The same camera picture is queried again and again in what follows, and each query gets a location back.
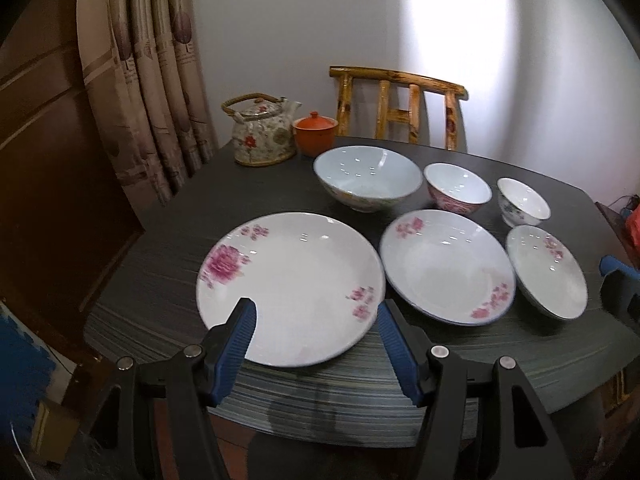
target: curtain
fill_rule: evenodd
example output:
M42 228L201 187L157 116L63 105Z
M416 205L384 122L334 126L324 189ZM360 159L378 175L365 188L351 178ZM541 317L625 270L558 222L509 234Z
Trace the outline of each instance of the curtain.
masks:
M133 209L166 204L217 147L190 0L78 0L84 84Z

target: large white bowl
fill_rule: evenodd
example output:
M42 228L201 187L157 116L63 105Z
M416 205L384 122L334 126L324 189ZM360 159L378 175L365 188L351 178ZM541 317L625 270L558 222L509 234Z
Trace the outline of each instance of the large white bowl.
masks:
M498 206L502 219L510 227L538 225L551 216L551 208L527 184L512 178L498 180Z
M569 320L587 307L587 284L580 265L554 236L521 225L507 236L507 252L520 288L547 316Z
M459 214L476 211L491 200L491 188L475 173L453 164L436 163L424 168L429 193L438 208Z
M376 250L356 230L312 213L279 213L241 225L207 255L196 286L207 328L240 298L258 319L246 353L263 365L307 366L335 357L369 330L385 297Z
M412 161L373 146L334 148L316 158L314 171L330 195L361 212L391 207L422 185Z
M417 310L456 325L483 325L513 301L515 276L504 249L475 222L447 211L413 211L380 241L386 276Z

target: orange pot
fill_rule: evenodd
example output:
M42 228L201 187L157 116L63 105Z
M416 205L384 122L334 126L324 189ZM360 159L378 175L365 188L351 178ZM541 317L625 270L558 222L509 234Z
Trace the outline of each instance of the orange pot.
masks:
M293 121L293 131L300 151L306 156L318 156L334 145L338 121L311 112L310 117Z

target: tableware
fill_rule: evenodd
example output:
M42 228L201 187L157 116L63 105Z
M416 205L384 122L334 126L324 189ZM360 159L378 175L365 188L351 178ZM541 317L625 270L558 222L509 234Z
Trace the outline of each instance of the tableware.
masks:
M334 145L338 121L311 112L309 117L293 121L293 131L300 151L306 156L318 156Z
M360 212L391 207L422 185L411 160L373 146L334 148L316 158L314 171L330 195Z
M253 99L241 112L231 105ZM222 103L225 114L236 122L232 130L236 162L244 166L270 166L296 154L291 123L302 104L267 94L247 94Z
M307 366L348 350L369 330L384 298L380 258L353 228L312 213L251 220L209 251L196 299L207 328L222 324L239 298L257 306L246 358Z
M557 238L529 225L513 228L507 252L520 289L547 316L575 319L587 306L587 284L574 256Z
M512 178L498 180L498 206L510 227L538 225L551 216L551 209L535 190Z
M395 290L446 323L488 324L513 301L515 277L498 240L454 213L427 209L402 215L386 228L380 257Z
M438 208L469 214L491 200L491 188L475 173L453 164L436 163L424 168L429 194Z

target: dark dining table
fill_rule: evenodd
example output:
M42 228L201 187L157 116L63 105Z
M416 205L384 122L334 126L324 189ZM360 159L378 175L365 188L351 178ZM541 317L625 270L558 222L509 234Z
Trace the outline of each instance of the dark dining table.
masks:
M517 360L548 412L559 410L603 384L640 353L640 339L603 310L598 263L625 251L588 195L542 174L496 160L401 142L341 137L337 146L387 148L422 170L433 162L463 166L484 178L491 202L470 218L504 244L509 227L496 199L500 177L521 180L550 205L540 227L577 259L588 286L584 314L571 322L543 316L518 291L513 306L496 322L451 326L418 313L387 283L410 323L433 342L463 358ZM196 278L207 252L236 226L260 216L303 211L338 219L378 248L385 228L412 210L433 208L427 185L392 209L359 213L336 202L321 187L313 160L298 154L276 166L247 168L234 161L233 147L220 149L146 223L88 316L85 340L110 360L129 355L139 362L165 359L206 333L196 306ZM232 393L214 412L255 430L299 440L366 447L410 447L423 411L402 394L376 325L353 348L328 362L305 368L273 368L245 361ZM475 432L476 404L469 400L465 437Z

